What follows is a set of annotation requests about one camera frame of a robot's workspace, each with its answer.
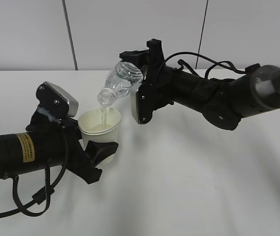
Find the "yellow warning label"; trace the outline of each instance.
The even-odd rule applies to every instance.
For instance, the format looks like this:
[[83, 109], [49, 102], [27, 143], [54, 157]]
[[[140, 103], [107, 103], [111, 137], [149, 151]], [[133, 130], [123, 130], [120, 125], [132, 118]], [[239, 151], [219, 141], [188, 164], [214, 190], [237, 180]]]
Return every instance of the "yellow warning label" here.
[[33, 147], [33, 143], [31, 137], [28, 133], [16, 134], [17, 138], [21, 142], [22, 150], [23, 150], [23, 162], [31, 162], [35, 160], [35, 148]]

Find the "black cable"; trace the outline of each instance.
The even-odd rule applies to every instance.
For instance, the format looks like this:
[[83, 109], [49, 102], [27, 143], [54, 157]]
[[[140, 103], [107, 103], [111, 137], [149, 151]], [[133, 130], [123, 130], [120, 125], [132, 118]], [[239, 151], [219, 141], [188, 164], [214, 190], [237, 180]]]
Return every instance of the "black cable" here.
[[[201, 36], [200, 36], [200, 42], [199, 42], [198, 53], [200, 53], [200, 50], [201, 50], [201, 42], [202, 42], [202, 37], [203, 37], [203, 31], [204, 31], [204, 25], [205, 25], [205, 18], [207, 17], [208, 4], [209, 4], [209, 0], [207, 0], [207, 4], [205, 5], [204, 18], [203, 18], [202, 31], [201, 31]], [[197, 61], [196, 61], [196, 63], [195, 63], [195, 69], [197, 69], [197, 67], [198, 67], [198, 61], [199, 61], [199, 56], [197, 57]]]
[[[63, 136], [64, 142], [65, 142], [64, 164], [62, 165], [62, 169], [60, 170], [60, 173], [58, 174], [56, 180], [51, 184], [51, 188], [54, 188], [60, 182], [61, 178], [63, 177], [63, 175], [65, 173], [66, 165], [67, 165], [68, 160], [69, 160], [69, 146], [68, 146], [68, 141], [67, 141], [67, 138], [66, 138], [66, 135], [65, 135], [64, 131], [62, 132], [62, 136]], [[24, 205], [24, 207], [25, 207], [25, 209], [28, 209], [31, 206], [33, 206], [35, 203], [36, 203], [35, 200], [31, 200], [29, 203]], [[21, 212], [21, 210], [19, 208], [14, 209], [14, 210], [10, 210], [10, 211], [6, 211], [6, 212], [2, 212], [2, 213], [0, 213], [0, 219], [8, 217], [8, 216], [15, 215], [19, 212]]]
[[66, 135], [65, 135], [65, 131], [63, 130], [62, 132], [62, 136], [63, 136], [63, 139], [64, 139], [64, 144], [65, 144], [65, 158], [64, 158], [64, 163], [62, 165], [62, 168], [60, 170], [60, 173], [58, 174], [56, 180], [51, 184], [51, 187], [52, 188], [55, 188], [56, 185], [60, 182], [61, 178], [63, 177], [64, 173], [65, 173], [65, 170], [66, 170], [66, 166], [67, 166], [67, 163], [69, 161], [69, 144], [68, 144], [68, 140], [66, 138]]
[[197, 72], [195, 72], [195, 70], [191, 67], [191, 65], [189, 65], [186, 61], [180, 59], [178, 60], [178, 64], [181, 65], [181, 66], [185, 66], [192, 75], [196, 75], [196, 76], [199, 76]]
[[19, 177], [17, 175], [15, 175], [13, 178], [13, 200], [16, 204], [16, 206], [18, 207], [18, 209], [27, 216], [31, 216], [31, 217], [37, 217], [42, 215], [43, 213], [45, 213], [50, 206], [50, 202], [51, 202], [51, 185], [50, 185], [50, 165], [49, 165], [49, 161], [47, 161], [46, 166], [45, 166], [45, 195], [46, 195], [46, 207], [43, 211], [41, 212], [31, 212], [29, 210], [27, 210], [25, 208], [25, 206], [22, 204], [19, 196], [18, 196], [18, 192], [17, 192], [17, 186], [18, 186], [18, 180]]
[[222, 64], [222, 63], [220, 63], [220, 62], [217, 62], [217, 61], [215, 61], [215, 60], [212, 60], [212, 59], [210, 59], [210, 58], [208, 58], [208, 57], [206, 57], [206, 56], [203, 56], [203, 55], [201, 55], [201, 54], [198, 54], [198, 53], [193, 53], [193, 52], [178, 52], [178, 53], [174, 53], [174, 54], [172, 54], [172, 55], [170, 55], [168, 58], [166, 58], [164, 61], [163, 61], [163, 63], [160, 65], [160, 67], [159, 67], [159, 69], [158, 69], [158, 71], [157, 71], [157, 74], [156, 74], [156, 80], [158, 81], [158, 76], [159, 76], [159, 73], [160, 73], [160, 71], [161, 71], [161, 69], [163, 68], [163, 66], [166, 64], [166, 62], [168, 62], [170, 59], [172, 59], [173, 57], [176, 57], [176, 56], [178, 56], [178, 55], [193, 55], [193, 56], [199, 56], [199, 57], [201, 57], [201, 58], [203, 58], [203, 59], [205, 59], [205, 60], [208, 60], [209, 62], [212, 62], [213, 64], [215, 64], [215, 65], [219, 65], [219, 66], [221, 66], [221, 67], [223, 67], [223, 68], [225, 68], [225, 69], [228, 69], [228, 70], [232, 70], [232, 71], [234, 71], [235, 73], [237, 73], [237, 74], [246, 74], [246, 72], [245, 71], [242, 71], [242, 70], [238, 70], [238, 69], [236, 69], [236, 68], [232, 68], [232, 67], [229, 67], [229, 66], [227, 66], [227, 65], [224, 65], [224, 64]]
[[[234, 64], [231, 61], [223, 60], [223, 61], [220, 61], [219, 63], [227, 63], [232, 69], [234, 69], [234, 70], [236, 69], [236, 67], [234, 66]], [[209, 78], [209, 74], [210, 74], [211, 70], [216, 66], [218, 66], [218, 64], [214, 64], [207, 69], [207, 71], [204, 74], [205, 79]]]
[[72, 39], [72, 34], [71, 34], [71, 27], [70, 27], [70, 23], [69, 23], [69, 17], [67, 15], [67, 9], [66, 9], [66, 5], [65, 5], [65, 0], [62, 0], [62, 6], [63, 6], [64, 17], [65, 17], [67, 34], [69, 36], [69, 41], [70, 41], [70, 46], [71, 46], [71, 52], [72, 52], [72, 57], [73, 57], [73, 62], [74, 62], [74, 68], [75, 68], [75, 70], [78, 70], [76, 56], [75, 56], [75, 51], [74, 51], [74, 45], [73, 45], [73, 39]]

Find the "screw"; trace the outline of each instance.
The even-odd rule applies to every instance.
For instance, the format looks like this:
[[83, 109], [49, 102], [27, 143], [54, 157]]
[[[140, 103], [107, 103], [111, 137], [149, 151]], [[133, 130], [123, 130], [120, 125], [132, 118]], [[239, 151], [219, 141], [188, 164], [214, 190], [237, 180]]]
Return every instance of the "screw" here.
[[4, 173], [2, 176], [2, 179], [4, 179], [4, 180], [8, 179], [8, 173]]

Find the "water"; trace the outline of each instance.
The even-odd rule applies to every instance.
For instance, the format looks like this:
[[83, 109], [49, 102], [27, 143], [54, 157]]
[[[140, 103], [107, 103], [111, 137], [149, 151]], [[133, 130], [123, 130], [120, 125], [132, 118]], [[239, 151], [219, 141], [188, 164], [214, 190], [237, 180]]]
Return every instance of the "water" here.
[[106, 129], [105, 126], [107, 124], [107, 107], [101, 107], [101, 127], [102, 129]]
[[103, 126], [102, 124], [96, 125], [94, 128], [90, 129], [90, 132], [96, 132], [96, 131], [102, 131], [104, 129], [109, 129], [110, 127], [112, 127], [109, 124], [105, 124], [105, 126]]

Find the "white wall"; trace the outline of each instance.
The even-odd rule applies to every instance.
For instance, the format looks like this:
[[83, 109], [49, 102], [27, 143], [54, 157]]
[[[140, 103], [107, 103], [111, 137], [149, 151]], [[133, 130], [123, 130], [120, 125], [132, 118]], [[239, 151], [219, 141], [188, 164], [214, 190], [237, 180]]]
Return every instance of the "white wall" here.
[[213, 59], [280, 66], [280, 1], [210, 0], [203, 36], [201, 52]]
[[[162, 40], [166, 56], [197, 51], [206, 0], [68, 0], [78, 68], [110, 69], [126, 50]], [[280, 1], [209, 0], [201, 53], [280, 65]], [[195, 65], [194, 57], [184, 57]], [[209, 64], [200, 60], [198, 68]], [[0, 0], [0, 70], [73, 70], [61, 0]]]
[[73, 70], [60, 0], [0, 0], [0, 70]]
[[79, 69], [109, 69], [123, 51], [162, 40], [164, 53], [197, 51], [205, 0], [73, 0], [67, 10]]

